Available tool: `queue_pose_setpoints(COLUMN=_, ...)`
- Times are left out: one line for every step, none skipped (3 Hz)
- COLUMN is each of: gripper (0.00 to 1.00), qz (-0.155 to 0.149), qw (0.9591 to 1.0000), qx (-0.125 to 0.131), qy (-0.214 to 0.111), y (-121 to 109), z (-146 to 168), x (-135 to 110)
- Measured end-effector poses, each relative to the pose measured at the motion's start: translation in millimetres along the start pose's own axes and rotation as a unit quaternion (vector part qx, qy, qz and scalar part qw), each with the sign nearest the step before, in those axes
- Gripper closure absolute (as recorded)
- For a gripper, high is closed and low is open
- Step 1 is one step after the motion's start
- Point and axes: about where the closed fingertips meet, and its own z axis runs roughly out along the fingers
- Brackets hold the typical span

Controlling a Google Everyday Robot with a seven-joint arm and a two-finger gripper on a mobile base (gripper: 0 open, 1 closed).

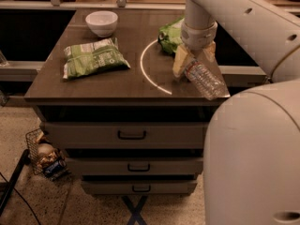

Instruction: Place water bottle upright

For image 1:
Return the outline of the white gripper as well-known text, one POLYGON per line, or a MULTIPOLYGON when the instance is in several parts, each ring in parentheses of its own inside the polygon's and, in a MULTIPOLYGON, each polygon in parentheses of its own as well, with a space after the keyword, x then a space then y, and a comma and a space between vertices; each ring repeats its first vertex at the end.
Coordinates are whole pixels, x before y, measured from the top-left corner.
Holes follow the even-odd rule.
POLYGON ((205 29, 194 29, 188 27, 185 23, 181 26, 181 39, 184 44, 177 47, 172 72, 175 78, 179 78, 185 70, 188 63, 194 59, 190 50, 202 49, 202 60, 213 63, 216 59, 216 37, 218 24, 214 22, 205 29))

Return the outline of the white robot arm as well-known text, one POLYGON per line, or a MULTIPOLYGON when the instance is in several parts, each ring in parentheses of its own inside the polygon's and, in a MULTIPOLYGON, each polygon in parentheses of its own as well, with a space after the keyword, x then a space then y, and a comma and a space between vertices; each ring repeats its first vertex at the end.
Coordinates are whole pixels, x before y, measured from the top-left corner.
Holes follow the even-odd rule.
POLYGON ((205 225, 299 225, 299 19, 263 0, 187 0, 189 26, 217 21, 271 82, 226 99, 206 131, 205 225))

